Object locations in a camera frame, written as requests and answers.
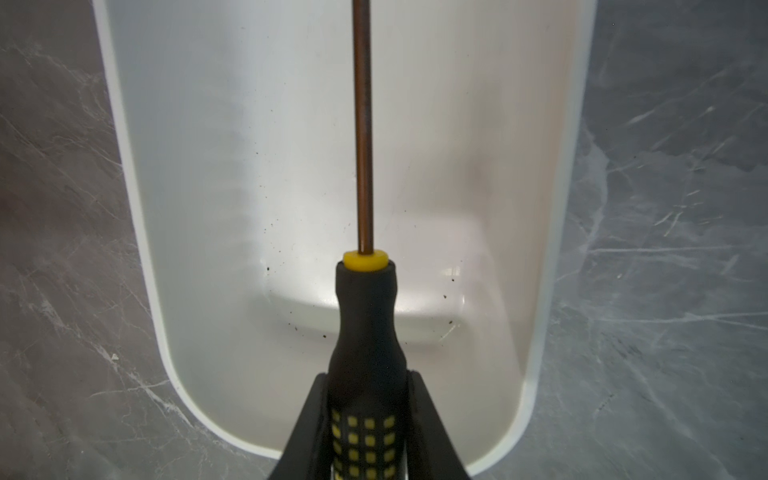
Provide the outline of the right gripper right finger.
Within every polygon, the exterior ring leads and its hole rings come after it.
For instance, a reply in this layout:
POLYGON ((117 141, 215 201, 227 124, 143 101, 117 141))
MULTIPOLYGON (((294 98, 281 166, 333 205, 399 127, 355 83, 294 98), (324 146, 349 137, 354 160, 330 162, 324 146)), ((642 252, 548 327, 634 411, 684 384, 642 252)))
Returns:
POLYGON ((410 480, 469 480, 422 376, 408 371, 407 475, 410 480))

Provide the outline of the black yellow screwdriver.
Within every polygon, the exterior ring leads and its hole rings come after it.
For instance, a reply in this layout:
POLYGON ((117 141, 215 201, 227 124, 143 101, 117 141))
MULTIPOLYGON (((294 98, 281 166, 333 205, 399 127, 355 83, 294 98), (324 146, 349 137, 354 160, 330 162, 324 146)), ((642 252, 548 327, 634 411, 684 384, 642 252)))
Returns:
POLYGON ((337 479, 402 479, 406 360, 394 327, 396 269, 374 247, 371 5, 352 4, 357 247, 336 269, 340 329, 329 365, 337 479))

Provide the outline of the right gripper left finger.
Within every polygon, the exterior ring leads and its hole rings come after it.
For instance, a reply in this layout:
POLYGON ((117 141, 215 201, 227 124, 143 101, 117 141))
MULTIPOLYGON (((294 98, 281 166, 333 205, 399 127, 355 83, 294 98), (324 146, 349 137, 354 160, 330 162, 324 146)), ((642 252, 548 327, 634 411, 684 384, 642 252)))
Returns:
POLYGON ((315 377, 287 445, 269 480, 329 480, 332 477, 327 375, 315 377))

